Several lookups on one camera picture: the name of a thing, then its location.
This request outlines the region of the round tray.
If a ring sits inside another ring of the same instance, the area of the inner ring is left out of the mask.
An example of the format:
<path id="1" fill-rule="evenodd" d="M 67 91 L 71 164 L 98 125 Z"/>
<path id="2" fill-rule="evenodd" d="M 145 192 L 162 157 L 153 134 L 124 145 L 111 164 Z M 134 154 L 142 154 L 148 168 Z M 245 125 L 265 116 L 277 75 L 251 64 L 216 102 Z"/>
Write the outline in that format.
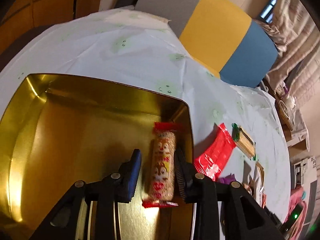
<path id="1" fill-rule="evenodd" d="M 282 124 L 285 124 L 290 131 L 293 130 L 293 124 L 290 120 L 290 114 L 287 106 L 282 100 L 277 102 L 277 111 Z"/>

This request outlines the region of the floral curtains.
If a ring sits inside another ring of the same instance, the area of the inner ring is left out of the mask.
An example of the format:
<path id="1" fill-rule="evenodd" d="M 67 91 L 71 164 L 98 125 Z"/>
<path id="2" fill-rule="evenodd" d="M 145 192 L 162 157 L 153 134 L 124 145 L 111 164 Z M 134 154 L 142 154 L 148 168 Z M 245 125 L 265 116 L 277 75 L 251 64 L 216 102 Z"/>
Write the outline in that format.
<path id="1" fill-rule="evenodd" d="M 277 0 L 271 23 L 257 21 L 274 42 L 278 58 L 266 74 L 273 89 L 278 88 L 300 65 L 289 93 L 298 108 L 315 94 L 319 82 L 319 29 L 300 0 Z"/>

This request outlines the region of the white teapot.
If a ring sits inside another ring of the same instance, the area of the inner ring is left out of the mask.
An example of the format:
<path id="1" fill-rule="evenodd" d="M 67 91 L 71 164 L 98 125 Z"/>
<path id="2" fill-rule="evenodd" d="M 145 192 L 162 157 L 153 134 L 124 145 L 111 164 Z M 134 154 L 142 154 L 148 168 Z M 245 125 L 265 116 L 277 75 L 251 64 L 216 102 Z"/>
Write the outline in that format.
<path id="1" fill-rule="evenodd" d="M 294 98 L 293 96 L 291 96 L 289 93 L 287 93 L 287 94 L 283 97 L 282 101 L 285 103 L 287 109 L 289 109 L 289 110 L 291 110 L 291 111 L 292 111 L 292 110 L 295 108 L 295 106 L 296 106 L 296 100 L 295 100 L 295 98 Z"/>

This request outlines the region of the grey yellow blue chair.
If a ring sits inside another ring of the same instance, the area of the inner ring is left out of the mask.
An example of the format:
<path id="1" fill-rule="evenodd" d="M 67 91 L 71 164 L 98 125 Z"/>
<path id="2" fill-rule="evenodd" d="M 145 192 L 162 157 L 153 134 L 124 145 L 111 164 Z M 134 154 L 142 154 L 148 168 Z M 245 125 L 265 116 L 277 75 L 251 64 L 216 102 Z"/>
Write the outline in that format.
<path id="1" fill-rule="evenodd" d="M 226 83 L 256 87 L 278 56 L 273 41 L 229 0 L 117 0 L 161 16 L 187 52 Z"/>

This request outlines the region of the purple snack packet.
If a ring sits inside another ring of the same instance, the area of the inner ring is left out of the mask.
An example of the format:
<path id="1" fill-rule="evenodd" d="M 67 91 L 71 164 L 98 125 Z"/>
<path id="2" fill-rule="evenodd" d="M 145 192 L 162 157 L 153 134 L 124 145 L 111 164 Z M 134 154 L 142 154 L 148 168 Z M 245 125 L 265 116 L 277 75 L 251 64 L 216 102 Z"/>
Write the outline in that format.
<path id="1" fill-rule="evenodd" d="M 221 184 L 226 184 L 229 185 L 231 182 L 236 181 L 235 175 L 234 174 L 229 174 L 225 177 L 219 177 L 217 182 Z"/>

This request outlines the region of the white storage shelf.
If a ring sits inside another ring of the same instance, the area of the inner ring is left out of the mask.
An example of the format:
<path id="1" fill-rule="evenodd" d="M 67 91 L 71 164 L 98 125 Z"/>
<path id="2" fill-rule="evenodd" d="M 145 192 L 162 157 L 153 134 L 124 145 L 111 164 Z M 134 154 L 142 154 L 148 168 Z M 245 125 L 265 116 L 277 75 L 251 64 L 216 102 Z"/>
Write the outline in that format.
<path id="1" fill-rule="evenodd" d="M 302 159 L 290 166 L 291 172 L 291 189 L 295 189 L 298 185 L 304 186 L 311 184 L 317 180 L 317 164 L 316 158 L 310 157 Z"/>

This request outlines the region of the golden tin box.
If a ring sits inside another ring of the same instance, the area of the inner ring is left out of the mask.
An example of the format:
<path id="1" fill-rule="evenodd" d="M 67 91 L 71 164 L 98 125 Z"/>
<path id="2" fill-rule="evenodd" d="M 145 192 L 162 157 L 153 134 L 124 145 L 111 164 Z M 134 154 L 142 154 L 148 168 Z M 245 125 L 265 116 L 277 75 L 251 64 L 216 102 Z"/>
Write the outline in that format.
<path id="1" fill-rule="evenodd" d="M 30 74 L 1 92 L 1 239 L 28 239 L 70 186 L 116 172 L 142 153 L 135 196 L 119 204 L 121 239 L 190 239 L 193 206 L 144 208 L 153 126 L 183 126 L 178 142 L 193 159 L 188 105 L 180 99 L 111 81 Z"/>

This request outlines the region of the pale blue smiley tablecloth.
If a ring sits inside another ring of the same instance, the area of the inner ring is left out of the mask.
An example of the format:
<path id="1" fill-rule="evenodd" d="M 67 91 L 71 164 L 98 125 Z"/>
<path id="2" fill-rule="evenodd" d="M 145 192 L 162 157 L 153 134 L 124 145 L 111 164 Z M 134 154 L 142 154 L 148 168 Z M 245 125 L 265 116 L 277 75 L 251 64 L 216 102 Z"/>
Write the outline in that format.
<path id="1" fill-rule="evenodd" d="M 193 158 L 212 143 L 217 125 L 241 125 L 254 139 L 265 171 L 266 205 L 279 220 L 287 217 L 289 153 L 275 100 L 215 77 L 155 16 L 115 9 L 50 27 L 4 67 L 1 92 L 12 91 L 30 74 L 90 77 L 182 100 L 189 108 Z"/>

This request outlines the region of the green cracker packet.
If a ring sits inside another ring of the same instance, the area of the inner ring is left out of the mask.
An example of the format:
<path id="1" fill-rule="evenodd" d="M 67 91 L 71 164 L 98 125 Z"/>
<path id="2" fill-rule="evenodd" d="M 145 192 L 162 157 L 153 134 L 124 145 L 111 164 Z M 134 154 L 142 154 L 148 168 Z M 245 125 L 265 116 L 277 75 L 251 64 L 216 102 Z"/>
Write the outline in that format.
<path id="1" fill-rule="evenodd" d="M 255 141 L 238 124 L 232 124 L 232 138 L 239 150 L 250 160 L 256 160 Z"/>

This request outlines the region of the white blue tube sachet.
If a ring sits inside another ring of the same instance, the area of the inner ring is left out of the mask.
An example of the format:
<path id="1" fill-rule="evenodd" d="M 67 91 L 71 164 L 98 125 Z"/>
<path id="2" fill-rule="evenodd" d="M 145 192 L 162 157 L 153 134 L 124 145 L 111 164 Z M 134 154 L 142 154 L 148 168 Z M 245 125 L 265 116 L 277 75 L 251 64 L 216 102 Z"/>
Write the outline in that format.
<path id="1" fill-rule="evenodd" d="M 266 204 L 266 194 L 265 194 L 265 173 L 264 168 L 259 162 L 255 163 L 254 176 L 250 180 L 249 185 L 252 189 L 252 196 L 255 201 L 264 208 Z"/>

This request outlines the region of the chipmunk grain bar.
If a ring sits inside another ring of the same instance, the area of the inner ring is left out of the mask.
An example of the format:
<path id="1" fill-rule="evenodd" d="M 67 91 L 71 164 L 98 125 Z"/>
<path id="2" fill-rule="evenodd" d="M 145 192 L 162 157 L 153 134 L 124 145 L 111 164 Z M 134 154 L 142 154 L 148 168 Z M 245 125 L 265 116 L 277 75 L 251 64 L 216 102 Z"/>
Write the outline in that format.
<path id="1" fill-rule="evenodd" d="M 182 129 L 179 123 L 154 123 L 148 197 L 142 200 L 146 209 L 178 207 L 178 203 L 172 201 L 175 190 L 174 156 L 177 137 Z"/>

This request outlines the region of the tissue box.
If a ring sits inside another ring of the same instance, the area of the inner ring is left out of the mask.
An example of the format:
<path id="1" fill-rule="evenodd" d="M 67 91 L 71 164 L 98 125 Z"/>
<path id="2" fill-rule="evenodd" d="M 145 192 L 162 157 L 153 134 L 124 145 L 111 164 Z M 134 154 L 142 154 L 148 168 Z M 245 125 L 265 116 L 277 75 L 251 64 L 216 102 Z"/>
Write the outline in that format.
<path id="1" fill-rule="evenodd" d="M 274 92 L 279 98 L 283 98 L 288 93 L 287 86 L 282 83 L 275 88 Z"/>

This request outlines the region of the large red snack packet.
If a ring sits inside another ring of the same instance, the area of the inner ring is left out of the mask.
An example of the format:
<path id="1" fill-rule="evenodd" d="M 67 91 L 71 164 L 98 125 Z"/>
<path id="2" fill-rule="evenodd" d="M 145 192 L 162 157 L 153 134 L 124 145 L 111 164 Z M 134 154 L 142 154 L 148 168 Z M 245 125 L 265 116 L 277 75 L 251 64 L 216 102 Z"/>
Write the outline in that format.
<path id="1" fill-rule="evenodd" d="M 221 123 L 213 143 L 194 161 L 197 172 L 217 181 L 235 147 L 232 136 L 225 124 Z"/>

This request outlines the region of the wooden side table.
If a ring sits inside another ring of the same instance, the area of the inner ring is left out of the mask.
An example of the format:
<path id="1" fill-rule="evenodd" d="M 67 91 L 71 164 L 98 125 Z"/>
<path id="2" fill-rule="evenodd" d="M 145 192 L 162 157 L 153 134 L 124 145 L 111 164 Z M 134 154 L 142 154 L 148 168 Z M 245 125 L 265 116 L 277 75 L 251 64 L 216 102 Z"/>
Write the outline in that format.
<path id="1" fill-rule="evenodd" d="M 279 98 L 277 96 L 265 78 L 261 81 L 260 87 L 264 88 L 264 90 L 266 90 L 272 97 L 275 98 L 275 107 L 277 111 L 277 102 L 283 98 Z M 308 156 L 308 152 L 310 151 L 309 132 L 302 117 L 301 111 L 297 108 L 297 106 L 295 106 L 292 111 L 289 110 L 289 114 L 290 120 L 293 124 L 292 131 L 290 131 L 285 124 L 282 124 L 280 120 L 287 147 L 289 149 L 289 156 L 290 159 L 303 159 Z"/>

